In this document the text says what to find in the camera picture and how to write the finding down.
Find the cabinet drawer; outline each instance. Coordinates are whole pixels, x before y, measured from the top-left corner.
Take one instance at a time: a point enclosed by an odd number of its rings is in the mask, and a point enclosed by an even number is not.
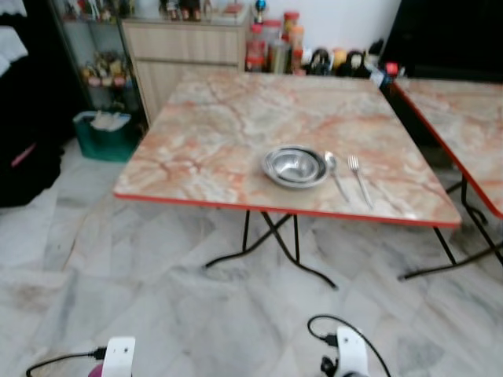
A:
[[[159,115],[161,108],[173,93],[186,71],[209,73],[212,71],[237,71],[237,67],[214,65],[169,64],[138,61],[136,63],[141,99],[149,124]]]
[[[160,26],[125,27],[137,59],[237,64],[237,30],[181,29]]]

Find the white cloth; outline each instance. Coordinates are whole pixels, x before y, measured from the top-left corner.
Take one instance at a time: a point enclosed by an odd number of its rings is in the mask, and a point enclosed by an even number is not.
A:
[[[23,0],[0,0],[0,14],[17,14],[26,17],[26,8],[24,8]]]
[[[28,51],[22,43],[19,35],[10,26],[0,27],[0,76],[2,76],[10,64],[21,57],[26,57]]]

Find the wooden cabinet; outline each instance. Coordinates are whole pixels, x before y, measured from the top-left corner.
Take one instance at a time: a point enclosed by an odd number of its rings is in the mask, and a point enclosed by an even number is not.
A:
[[[237,71],[237,67],[203,65],[203,64],[175,64],[137,61],[138,83],[141,99],[147,111],[147,117],[152,122],[174,88],[177,86],[185,71],[207,73],[215,70]]]
[[[152,124],[185,71],[244,70],[249,15],[229,26],[124,20],[123,30]]]

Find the white device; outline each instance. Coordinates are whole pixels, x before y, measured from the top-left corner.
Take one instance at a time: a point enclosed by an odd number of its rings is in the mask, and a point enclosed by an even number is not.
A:
[[[101,377],[131,377],[134,337],[116,337],[108,341]]]
[[[367,349],[362,337],[350,328],[340,326],[337,328],[337,343],[339,346],[339,364],[334,377],[368,376]]]

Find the fork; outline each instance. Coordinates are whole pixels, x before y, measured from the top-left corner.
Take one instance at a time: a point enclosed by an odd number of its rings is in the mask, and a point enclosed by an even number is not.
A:
[[[367,191],[367,188],[363,183],[362,176],[360,175],[360,165],[358,164],[358,157],[355,155],[349,155],[349,157],[347,157],[347,165],[349,166],[350,170],[354,173],[354,175],[356,175],[358,183],[360,184],[360,188],[362,189],[363,196],[365,197],[365,201],[372,210],[374,206],[372,204],[372,200],[370,200],[369,192]]]

